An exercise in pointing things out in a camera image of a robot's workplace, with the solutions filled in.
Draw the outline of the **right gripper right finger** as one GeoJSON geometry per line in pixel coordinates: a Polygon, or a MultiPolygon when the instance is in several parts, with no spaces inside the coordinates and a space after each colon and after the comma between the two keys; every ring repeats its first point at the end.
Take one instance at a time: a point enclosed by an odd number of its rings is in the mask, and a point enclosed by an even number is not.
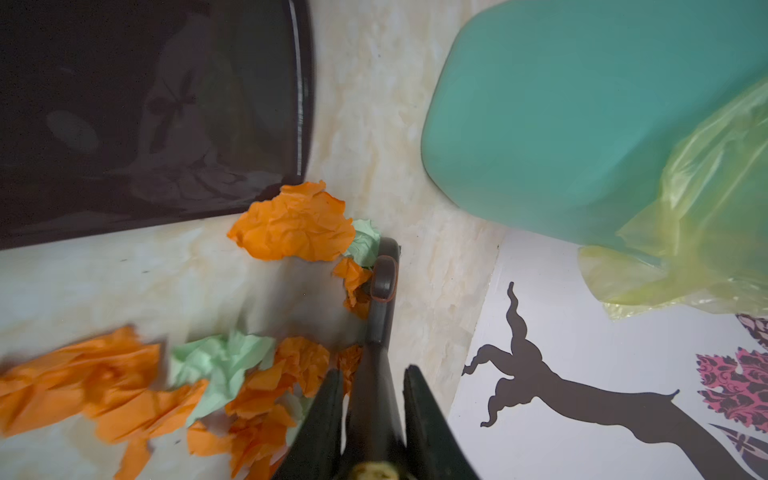
{"type": "Polygon", "coordinates": [[[403,393],[410,474],[420,480],[478,480],[418,366],[405,370],[403,393]]]}

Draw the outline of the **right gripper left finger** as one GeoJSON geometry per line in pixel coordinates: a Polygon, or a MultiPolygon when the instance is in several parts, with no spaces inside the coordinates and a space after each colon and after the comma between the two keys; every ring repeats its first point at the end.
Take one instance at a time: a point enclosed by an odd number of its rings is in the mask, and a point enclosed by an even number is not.
{"type": "Polygon", "coordinates": [[[343,375],[329,371],[273,480],[330,480],[341,456],[343,375]]]}

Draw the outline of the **dark brown hand broom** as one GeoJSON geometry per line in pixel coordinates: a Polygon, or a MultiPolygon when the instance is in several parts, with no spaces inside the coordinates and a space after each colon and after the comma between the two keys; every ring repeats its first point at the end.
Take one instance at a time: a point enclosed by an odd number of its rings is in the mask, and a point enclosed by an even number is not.
{"type": "Polygon", "coordinates": [[[351,479],[355,470],[369,464],[391,466],[400,477],[407,471],[405,437],[389,361],[399,259],[398,243],[383,237],[370,282],[362,358],[346,416],[342,479],[351,479]]]}

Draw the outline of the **dark brown dustpan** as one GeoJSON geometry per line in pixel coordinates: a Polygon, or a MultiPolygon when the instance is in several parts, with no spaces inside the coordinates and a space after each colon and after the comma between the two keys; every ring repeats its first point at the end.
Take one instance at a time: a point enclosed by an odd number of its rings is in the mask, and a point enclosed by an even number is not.
{"type": "Polygon", "coordinates": [[[306,175],[305,1],[5,1],[5,249],[238,213],[306,175]]]}

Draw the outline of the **orange green scrap centre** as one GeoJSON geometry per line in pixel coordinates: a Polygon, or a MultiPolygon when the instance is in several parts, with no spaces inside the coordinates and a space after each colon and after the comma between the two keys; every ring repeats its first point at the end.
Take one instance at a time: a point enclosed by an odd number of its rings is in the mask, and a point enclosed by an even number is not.
{"type": "Polygon", "coordinates": [[[239,331],[173,348],[170,386],[208,383],[186,422],[190,454],[227,454],[233,477],[272,478],[327,372],[339,370],[349,393],[361,357],[359,345],[333,355],[303,337],[277,341],[239,331]]]}

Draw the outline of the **orange paper scrap back left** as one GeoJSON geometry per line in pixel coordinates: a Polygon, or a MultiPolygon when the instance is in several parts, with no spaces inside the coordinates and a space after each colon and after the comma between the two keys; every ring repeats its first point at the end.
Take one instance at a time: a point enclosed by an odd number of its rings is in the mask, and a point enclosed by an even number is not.
{"type": "Polygon", "coordinates": [[[116,478],[137,478],[150,460],[150,440],[184,427],[208,386],[202,379],[153,390],[160,354],[159,345],[125,326],[11,368],[1,377],[2,435],[83,414],[101,441],[127,445],[116,478]]]}

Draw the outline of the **orange green scrap near bin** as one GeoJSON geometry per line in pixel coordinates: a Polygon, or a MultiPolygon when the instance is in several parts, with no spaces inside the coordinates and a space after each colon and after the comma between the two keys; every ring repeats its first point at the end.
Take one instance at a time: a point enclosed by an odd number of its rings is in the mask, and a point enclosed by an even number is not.
{"type": "Polygon", "coordinates": [[[353,220],[345,210],[324,182],[286,185],[273,199],[251,204],[227,237],[258,260],[331,264],[345,290],[344,307],[365,320],[371,305],[366,285],[382,235],[370,220],[353,220]]]}

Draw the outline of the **yellow-green bin liner bag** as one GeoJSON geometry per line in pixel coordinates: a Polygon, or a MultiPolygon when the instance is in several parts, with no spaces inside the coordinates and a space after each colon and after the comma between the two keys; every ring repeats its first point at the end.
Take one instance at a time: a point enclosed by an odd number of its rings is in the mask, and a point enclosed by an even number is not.
{"type": "Polygon", "coordinates": [[[583,279],[612,319],[672,305],[767,314],[767,81],[744,90],[672,151],[657,199],[584,246],[583,279]]]}

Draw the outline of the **green trash bin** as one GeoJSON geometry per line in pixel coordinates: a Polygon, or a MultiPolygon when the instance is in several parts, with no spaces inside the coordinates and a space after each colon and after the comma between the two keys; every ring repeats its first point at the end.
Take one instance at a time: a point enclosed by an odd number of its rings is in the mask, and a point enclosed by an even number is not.
{"type": "Polygon", "coordinates": [[[621,249],[673,148],[766,73],[763,1],[508,1],[458,33],[423,165],[472,215],[621,249]]]}

